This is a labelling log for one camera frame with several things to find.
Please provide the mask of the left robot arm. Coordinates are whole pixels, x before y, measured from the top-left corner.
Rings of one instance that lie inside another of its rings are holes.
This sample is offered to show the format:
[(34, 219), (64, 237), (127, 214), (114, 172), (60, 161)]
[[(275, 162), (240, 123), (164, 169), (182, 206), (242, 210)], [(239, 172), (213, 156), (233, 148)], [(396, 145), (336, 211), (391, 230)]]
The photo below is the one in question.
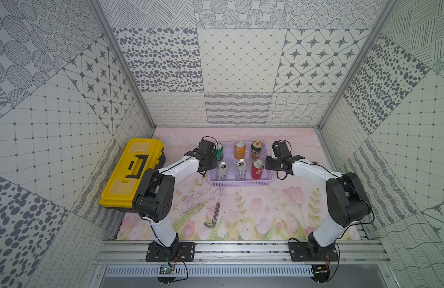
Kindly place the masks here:
[(171, 249), (178, 243), (178, 234), (167, 218), (173, 203), (175, 186), (187, 176), (217, 167), (218, 142), (212, 136), (203, 137), (198, 147), (165, 168), (147, 169), (133, 200), (133, 209), (147, 222), (158, 245)]

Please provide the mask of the red cola can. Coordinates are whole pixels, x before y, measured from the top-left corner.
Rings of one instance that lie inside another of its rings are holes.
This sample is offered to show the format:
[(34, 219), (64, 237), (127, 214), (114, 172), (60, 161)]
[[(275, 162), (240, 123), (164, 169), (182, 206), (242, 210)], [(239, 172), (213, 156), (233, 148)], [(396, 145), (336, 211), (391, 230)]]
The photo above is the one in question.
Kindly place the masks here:
[(251, 171), (251, 177), (254, 180), (259, 180), (262, 177), (263, 171), (264, 171), (265, 165), (264, 162), (260, 159), (255, 160), (252, 163), (252, 171)]

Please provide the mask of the orange soda can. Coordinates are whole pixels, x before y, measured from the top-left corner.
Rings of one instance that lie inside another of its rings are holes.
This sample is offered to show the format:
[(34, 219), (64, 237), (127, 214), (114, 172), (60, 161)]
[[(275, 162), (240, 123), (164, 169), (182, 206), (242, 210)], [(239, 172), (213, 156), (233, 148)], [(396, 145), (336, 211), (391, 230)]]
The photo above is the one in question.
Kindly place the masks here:
[(246, 153), (246, 144), (242, 140), (237, 141), (234, 148), (235, 158), (237, 160), (244, 159), (245, 153)]

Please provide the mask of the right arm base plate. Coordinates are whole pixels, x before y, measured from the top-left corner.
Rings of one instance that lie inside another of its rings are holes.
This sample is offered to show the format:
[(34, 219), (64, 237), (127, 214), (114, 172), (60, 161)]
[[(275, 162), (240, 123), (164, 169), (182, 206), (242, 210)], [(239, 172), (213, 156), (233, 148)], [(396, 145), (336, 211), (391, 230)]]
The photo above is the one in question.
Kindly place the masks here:
[(337, 262), (339, 253), (335, 245), (321, 247), (309, 242), (288, 242), (289, 254), (293, 262)]

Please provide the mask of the purple perforated plastic basket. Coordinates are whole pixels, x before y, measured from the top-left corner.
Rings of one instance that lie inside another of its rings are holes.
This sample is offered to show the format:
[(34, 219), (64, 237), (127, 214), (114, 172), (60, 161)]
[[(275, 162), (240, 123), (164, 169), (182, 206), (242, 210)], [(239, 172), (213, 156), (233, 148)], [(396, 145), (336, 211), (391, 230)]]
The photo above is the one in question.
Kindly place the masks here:
[(236, 142), (222, 142), (223, 157), (216, 169), (210, 171), (209, 182), (213, 187), (268, 186), (273, 180), (272, 172), (265, 168), (270, 153), (264, 142), (254, 158), (251, 154), (253, 141), (242, 140), (246, 150), (241, 159), (235, 157)]

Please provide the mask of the green soda can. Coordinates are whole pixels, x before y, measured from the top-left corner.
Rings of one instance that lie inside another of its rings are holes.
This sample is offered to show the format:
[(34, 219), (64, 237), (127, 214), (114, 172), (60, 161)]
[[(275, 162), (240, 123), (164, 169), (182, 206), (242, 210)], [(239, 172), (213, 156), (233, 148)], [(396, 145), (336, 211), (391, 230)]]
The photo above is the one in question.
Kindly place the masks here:
[(218, 142), (217, 146), (216, 146), (216, 161), (217, 162), (220, 162), (223, 160), (223, 157), (224, 157), (223, 150), (224, 150), (223, 144)]

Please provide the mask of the green gold-top drink can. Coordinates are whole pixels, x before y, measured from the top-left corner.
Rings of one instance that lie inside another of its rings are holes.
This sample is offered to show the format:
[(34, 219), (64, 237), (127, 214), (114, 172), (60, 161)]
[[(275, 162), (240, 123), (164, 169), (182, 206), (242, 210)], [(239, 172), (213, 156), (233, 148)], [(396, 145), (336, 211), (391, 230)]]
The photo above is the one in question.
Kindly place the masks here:
[(260, 154), (262, 152), (262, 148), (263, 148), (263, 145), (262, 145), (261, 141), (258, 141), (258, 140), (253, 141), (253, 143), (251, 144), (251, 147), (250, 147), (250, 157), (252, 159), (259, 159)]

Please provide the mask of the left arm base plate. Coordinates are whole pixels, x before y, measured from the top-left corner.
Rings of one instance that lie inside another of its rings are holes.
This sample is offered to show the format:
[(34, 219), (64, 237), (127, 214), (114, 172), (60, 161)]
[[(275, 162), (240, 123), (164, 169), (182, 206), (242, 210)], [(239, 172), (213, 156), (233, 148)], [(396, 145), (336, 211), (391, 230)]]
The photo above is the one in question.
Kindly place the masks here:
[(171, 262), (178, 261), (192, 262), (194, 260), (195, 242), (175, 242), (171, 247), (165, 247), (156, 241), (148, 246), (147, 262)]

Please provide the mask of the silver slim drink can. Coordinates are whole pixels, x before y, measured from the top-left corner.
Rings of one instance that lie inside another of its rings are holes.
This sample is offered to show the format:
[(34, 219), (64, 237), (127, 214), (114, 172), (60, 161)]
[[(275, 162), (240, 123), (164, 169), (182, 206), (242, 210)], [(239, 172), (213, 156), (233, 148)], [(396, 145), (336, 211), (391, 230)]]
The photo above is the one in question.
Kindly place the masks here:
[(228, 175), (229, 166), (226, 162), (220, 162), (217, 167), (217, 181), (225, 181)]

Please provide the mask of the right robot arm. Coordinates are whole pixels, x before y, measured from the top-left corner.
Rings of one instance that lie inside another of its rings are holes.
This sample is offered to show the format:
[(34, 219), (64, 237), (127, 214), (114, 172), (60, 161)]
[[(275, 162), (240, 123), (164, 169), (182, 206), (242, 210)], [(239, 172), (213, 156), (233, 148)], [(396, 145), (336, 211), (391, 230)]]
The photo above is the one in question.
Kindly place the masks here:
[(266, 169), (303, 178), (326, 192), (328, 217), (307, 240), (307, 252), (312, 258), (333, 251), (334, 244), (349, 227), (373, 214), (373, 208), (356, 174), (333, 172), (303, 156), (294, 156), (286, 140), (275, 141), (272, 152), (273, 156), (266, 158)]

